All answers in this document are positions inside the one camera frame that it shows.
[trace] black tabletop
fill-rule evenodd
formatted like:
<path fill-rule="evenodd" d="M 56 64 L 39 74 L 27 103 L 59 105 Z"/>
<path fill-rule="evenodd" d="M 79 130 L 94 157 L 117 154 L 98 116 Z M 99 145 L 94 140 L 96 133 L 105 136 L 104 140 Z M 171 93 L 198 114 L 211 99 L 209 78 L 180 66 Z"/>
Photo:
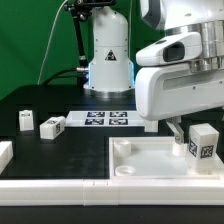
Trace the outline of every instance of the black tabletop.
<path fill-rule="evenodd" d="M 0 179 L 107 179 L 109 137 L 172 136 L 165 121 L 157 134 L 143 127 L 66 128 L 55 140 L 41 140 L 39 125 L 53 116 L 74 111 L 135 110 L 133 96 L 105 100 L 86 96 L 75 86 L 24 86 L 0 101 L 0 141 L 13 142 L 14 157 Z M 34 131 L 20 132 L 19 111 L 34 112 Z M 220 132 L 218 153 L 223 158 L 222 108 L 182 117 L 190 125 L 210 123 Z M 217 206 L 57 206 L 1 207 L 2 223 L 223 223 Z"/>

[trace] white cube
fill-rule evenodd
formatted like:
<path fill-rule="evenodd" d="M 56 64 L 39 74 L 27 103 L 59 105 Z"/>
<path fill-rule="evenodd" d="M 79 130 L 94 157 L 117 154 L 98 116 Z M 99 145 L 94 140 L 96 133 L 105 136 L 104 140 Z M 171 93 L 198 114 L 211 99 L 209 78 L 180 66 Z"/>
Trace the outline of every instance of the white cube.
<path fill-rule="evenodd" d="M 219 132 L 209 124 L 190 127 L 187 164 L 196 172 L 213 168 Z"/>
<path fill-rule="evenodd" d="M 40 125 L 42 139 L 55 139 L 65 130 L 65 117 L 52 117 Z"/>
<path fill-rule="evenodd" d="M 12 142 L 0 142 L 0 174 L 13 157 Z"/>
<path fill-rule="evenodd" d="M 20 131 L 34 130 L 32 110 L 24 110 L 19 112 L 19 126 Z"/>

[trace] white platform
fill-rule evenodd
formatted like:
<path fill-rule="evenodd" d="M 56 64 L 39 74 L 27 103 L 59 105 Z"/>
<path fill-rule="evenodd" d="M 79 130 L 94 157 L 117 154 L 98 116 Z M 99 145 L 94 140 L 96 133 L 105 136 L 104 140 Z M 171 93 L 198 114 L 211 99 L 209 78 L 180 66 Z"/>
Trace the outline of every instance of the white platform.
<path fill-rule="evenodd" d="M 114 155 L 119 140 L 110 138 L 110 179 L 0 181 L 0 205 L 224 205 L 218 156 L 211 174 L 199 175 L 172 155 L 173 138 L 125 138 L 132 152 L 124 158 Z M 135 175 L 116 176 L 123 165 L 134 167 Z"/>
<path fill-rule="evenodd" d="M 144 120 L 136 111 L 70 111 L 65 125 L 65 127 L 136 126 L 145 126 Z"/>

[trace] small white block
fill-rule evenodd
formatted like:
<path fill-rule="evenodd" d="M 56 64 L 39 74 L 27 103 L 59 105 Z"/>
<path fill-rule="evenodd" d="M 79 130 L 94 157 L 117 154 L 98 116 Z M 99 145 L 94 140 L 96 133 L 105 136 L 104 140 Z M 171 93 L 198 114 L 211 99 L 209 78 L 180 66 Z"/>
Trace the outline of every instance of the small white block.
<path fill-rule="evenodd" d="M 0 142 L 0 174 L 13 157 L 12 142 Z"/>
<path fill-rule="evenodd" d="M 42 139 L 55 139 L 65 130 L 65 117 L 52 117 L 40 125 Z"/>
<path fill-rule="evenodd" d="M 19 112 L 19 126 L 20 131 L 34 130 L 32 110 L 24 110 Z"/>
<path fill-rule="evenodd" d="M 120 140 L 114 142 L 114 155 L 118 158 L 125 158 L 131 155 L 131 142 Z"/>
<path fill-rule="evenodd" d="M 158 121 L 144 120 L 145 132 L 158 132 Z"/>
<path fill-rule="evenodd" d="M 209 124 L 190 127 L 190 142 L 186 162 L 196 172 L 212 169 L 216 155 L 219 132 Z"/>
<path fill-rule="evenodd" d="M 188 144 L 177 144 L 175 141 L 173 143 L 172 153 L 174 156 L 185 156 L 187 151 Z"/>

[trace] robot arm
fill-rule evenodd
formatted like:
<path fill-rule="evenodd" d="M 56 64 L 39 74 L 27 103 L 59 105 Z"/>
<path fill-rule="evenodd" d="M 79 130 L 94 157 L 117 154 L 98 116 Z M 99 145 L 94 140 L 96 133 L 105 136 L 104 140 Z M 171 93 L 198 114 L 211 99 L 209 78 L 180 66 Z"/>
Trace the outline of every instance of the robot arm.
<path fill-rule="evenodd" d="M 164 20 L 166 36 L 137 53 L 138 113 L 155 121 L 223 106 L 224 2 L 140 1 L 143 19 L 157 29 Z"/>
<path fill-rule="evenodd" d="M 143 21 L 154 29 L 164 28 L 162 2 L 158 0 L 140 0 Z"/>
<path fill-rule="evenodd" d="M 78 0 L 76 4 L 83 7 L 88 6 L 94 8 L 115 5 L 116 0 Z"/>

